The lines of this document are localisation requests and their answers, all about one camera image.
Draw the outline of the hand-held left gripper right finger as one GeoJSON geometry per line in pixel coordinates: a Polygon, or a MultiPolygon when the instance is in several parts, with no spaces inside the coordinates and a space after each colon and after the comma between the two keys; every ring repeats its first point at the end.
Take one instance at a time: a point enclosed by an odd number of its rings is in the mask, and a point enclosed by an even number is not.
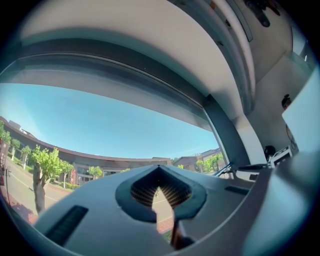
{"type": "Polygon", "coordinates": [[[228,174],[205,175],[159,166],[158,186],[172,209],[169,238],[198,240],[220,225],[253,186],[252,180],[228,174]]]}

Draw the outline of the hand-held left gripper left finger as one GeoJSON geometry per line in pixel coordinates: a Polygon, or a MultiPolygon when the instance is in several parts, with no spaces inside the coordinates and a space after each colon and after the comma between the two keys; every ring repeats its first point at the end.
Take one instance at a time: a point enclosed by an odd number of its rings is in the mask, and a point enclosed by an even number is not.
{"type": "Polygon", "coordinates": [[[157,216],[131,194],[131,178],[154,165],[90,181],[44,211],[35,229],[56,256],[164,256],[173,248],[157,231],[157,216]]]}

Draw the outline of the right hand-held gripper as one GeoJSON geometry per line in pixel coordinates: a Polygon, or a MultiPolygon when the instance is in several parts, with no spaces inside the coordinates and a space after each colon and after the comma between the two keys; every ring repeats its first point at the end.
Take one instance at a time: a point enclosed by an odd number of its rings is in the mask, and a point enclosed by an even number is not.
{"type": "Polygon", "coordinates": [[[276,151],[274,146],[267,145],[264,148],[264,155],[267,161],[266,165],[268,168],[275,168],[280,163],[293,157],[292,149],[289,145],[279,151],[276,151]]]}

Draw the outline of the squeegee with blue handle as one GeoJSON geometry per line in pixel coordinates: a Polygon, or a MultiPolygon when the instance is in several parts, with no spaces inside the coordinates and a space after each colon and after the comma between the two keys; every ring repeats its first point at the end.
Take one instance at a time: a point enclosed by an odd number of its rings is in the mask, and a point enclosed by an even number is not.
{"type": "Polygon", "coordinates": [[[268,168],[269,168],[268,164],[253,164],[253,165],[237,166],[233,162],[230,162],[225,167],[223,167],[220,171],[216,172],[214,176],[219,177],[222,174],[236,173],[237,171],[259,173],[262,169],[268,169],[268,168]]]}

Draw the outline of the large window glass pane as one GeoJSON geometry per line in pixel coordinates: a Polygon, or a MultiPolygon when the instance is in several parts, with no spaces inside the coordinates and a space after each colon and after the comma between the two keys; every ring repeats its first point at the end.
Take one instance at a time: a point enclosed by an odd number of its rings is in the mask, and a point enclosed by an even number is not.
{"type": "MultiPolygon", "coordinates": [[[[180,158],[220,148],[211,129],[174,117],[73,89],[0,83],[0,116],[40,141],[80,153],[132,159],[180,158]]],[[[33,222],[36,211],[28,188],[32,174],[16,164],[9,170],[10,194],[17,211],[33,222]]],[[[47,195],[58,202],[71,189],[49,183],[47,195]]],[[[45,200],[47,208],[54,203],[45,200]]]]}

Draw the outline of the dark brown gabled building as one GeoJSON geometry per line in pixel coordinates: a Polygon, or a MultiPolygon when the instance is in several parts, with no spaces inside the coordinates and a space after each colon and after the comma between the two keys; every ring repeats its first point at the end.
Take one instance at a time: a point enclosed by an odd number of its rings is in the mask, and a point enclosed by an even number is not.
{"type": "Polygon", "coordinates": [[[210,149],[192,156],[181,156],[171,159],[174,166],[198,173],[216,173],[225,165],[225,160],[220,148],[210,149]]]}

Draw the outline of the long grey building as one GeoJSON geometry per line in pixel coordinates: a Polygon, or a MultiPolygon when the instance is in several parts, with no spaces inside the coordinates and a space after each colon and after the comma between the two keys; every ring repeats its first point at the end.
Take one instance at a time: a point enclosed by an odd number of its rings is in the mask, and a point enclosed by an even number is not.
{"type": "Polygon", "coordinates": [[[102,170],[102,175],[108,176],[111,174],[119,173],[126,169],[134,169],[150,165],[171,165],[172,162],[169,158],[123,158],[123,157],[110,157],[100,156],[94,154],[87,154],[77,152],[55,145],[48,144],[35,138],[31,133],[20,129],[20,126],[12,121],[7,121],[4,117],[0,116],[3,121],[4,129],[10,133],[11,138],[20,141],[20,146],[23,148],[28,146],[31,150],[39,146],[42,150],[48,149],[52,151],[54,148],[58,150],[58,157],[73,165],[76,172],[76,184],[82,185],[85,182],[92,180],[93,177],[89,175],[88,169],[93,166],[99,166],[102,170]]]}

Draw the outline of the row of green street trees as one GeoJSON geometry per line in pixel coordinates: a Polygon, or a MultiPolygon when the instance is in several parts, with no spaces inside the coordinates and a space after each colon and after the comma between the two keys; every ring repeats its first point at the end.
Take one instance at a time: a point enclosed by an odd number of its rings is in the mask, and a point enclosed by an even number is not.
{"type": "Polygon", "coordinates": [[[37,214],[48,207],[46,199],[49,199],[51,204],[57,201],[53,196],[47,195],[49,183],[58,184],[63,189],[75,190],[89,181],[113,175],[103,176],[99,166],[91,166],[87,170],[89,175],[92,176],[91,180],[78,185],[75,178],[74,184],[71,184],[71,173],[74,166],[59,158],[57,148],[48,151],[46,148],[41,149],[38,145],[34,149],[30,149],[28,146],[21,147],[20,141],[11,138],[9,131],[4,128],[4,122],[1,120],[0,144],[0,153],[2,154],[0,167],[3,172],[8,172],[12,169],[12,164],[16,164],[32,174],[32,182],[28,189],[33,192],[32,199],[34,202],[30,203],[30,206],[37,214]]]}

